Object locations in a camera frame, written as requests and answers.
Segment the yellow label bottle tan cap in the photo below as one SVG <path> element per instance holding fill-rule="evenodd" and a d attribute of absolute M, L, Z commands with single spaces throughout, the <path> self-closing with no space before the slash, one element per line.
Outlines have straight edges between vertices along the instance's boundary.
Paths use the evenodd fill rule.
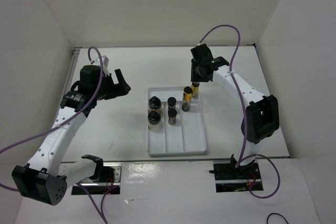
<path fill-rule="evenodd" d="M 192 97 L 198 96 L 198 90 L 199 90 L 199 82 L 192 82 L 191 88 L 192 88 Z"/>

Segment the tall gold band bottle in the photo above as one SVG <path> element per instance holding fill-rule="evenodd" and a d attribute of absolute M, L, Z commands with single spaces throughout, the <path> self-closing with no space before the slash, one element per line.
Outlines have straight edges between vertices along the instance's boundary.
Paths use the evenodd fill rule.
<path fill-rule="evenodd" d="M 191 87 L 185 87 L 183 90 L 182 111 L 187 112 L 191 107 L 193 90 Z"/>

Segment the large jar brown spice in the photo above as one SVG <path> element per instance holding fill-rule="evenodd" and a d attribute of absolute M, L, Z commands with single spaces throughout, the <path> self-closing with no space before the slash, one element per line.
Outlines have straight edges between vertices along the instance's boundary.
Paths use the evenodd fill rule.
<path fill-rule="evenodd" d="M 160 111 L 161 109 L 161 100 L 157 96 L 152 96 L 148 101 L 148 109 L 151 111 Z"/>

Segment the small red label spice jar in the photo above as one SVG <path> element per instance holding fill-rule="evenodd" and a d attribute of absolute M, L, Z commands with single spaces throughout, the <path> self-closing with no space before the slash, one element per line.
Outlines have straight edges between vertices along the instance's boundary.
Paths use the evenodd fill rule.
<path fill-rule="evenodd" d="M 175 109 L 176 107 L 176 98 L 175 97 L 169 97 L 167 100 L 168 104 L 168 110 Z"/>

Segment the large jar white contents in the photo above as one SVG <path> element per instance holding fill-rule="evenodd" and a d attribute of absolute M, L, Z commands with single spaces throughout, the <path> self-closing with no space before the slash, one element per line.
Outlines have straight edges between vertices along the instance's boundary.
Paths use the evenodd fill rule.
<path fill-rule="evenodd" d="M 159 132 L 162 128 L 162 120 L 160 113 L 151 111 L 148 114 L 148 127 L 152 132 Z"/>

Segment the small dark label spice jar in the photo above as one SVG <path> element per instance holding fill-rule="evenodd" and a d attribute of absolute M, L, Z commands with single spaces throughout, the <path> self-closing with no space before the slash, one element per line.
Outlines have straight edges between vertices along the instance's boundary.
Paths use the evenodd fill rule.
<path fill-rule="evenodd" d="M 168 123 L 169 125 L 175 125 L 176 124 L 176 116 L 177 111 L 174 108 L 171 108 L 168 110 Z"/>

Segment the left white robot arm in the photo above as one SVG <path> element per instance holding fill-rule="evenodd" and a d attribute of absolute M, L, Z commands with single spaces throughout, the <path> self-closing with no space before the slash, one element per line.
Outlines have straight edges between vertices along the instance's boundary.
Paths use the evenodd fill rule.
<path fill-rule="evenodd" d="M 118 83 L 99 66 L 86 65 L 60 103 L 54 126 L 38 151 L 25 166 L 17 165 L 12 178 L 20 194 L 52 206 L 63 199 L 66 190 L 88 178 L 98 182 L 112 178 L 114 170 L 104 166 L 103 159 L 83 155 L 72 166 L 61 168 L 61 161 L 78 129 L 83 125 L 99 100 L 110 100 L 127 95 L 131 90 L 120 69 L 115 70 Z"/>

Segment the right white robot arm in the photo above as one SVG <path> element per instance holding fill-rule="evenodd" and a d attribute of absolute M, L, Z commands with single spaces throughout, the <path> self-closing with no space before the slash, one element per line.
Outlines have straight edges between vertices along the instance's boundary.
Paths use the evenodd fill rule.
<path fill-rule="evenodd" d="M 232 68 L 232 61 L 214 58 L 206 44 L 191 49 L 191 81 L 214 82 L 237 98 L 242 105 L 240 151 L 230 158 L 230 172 L 235 178 L 244 177 L 251 169 L 260 149 L 260 142 L 279 129 L 279 105 L 274 95 L 265 95 L 253 88 Z"/>

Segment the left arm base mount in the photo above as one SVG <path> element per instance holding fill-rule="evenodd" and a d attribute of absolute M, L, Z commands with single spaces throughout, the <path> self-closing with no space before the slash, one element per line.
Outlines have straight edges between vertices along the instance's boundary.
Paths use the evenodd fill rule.
<path fill-rule="evenodd" d="M 105 167 L 109 167 L 113 170 L 113 173 L 101 175 L 98 181 L 94 181 L 89 177 L 84 177 L 78 181 L 91 195 L 103 196 L 109 189 L 108 195 L 119 195 L 122 163 L 118 162 L 105 162 Z"/>

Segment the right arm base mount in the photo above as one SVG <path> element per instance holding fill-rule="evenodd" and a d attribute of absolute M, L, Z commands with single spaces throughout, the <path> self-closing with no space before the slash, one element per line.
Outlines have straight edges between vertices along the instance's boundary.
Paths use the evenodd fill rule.
<path fill-rule="evenodd" d="M 217 193 L 263 191 L 259 165 L 252 161 L 247 166 L 236 168 L 233 157 L 230 161 L 214 161 L 209 173 L 214 175 Z"/>

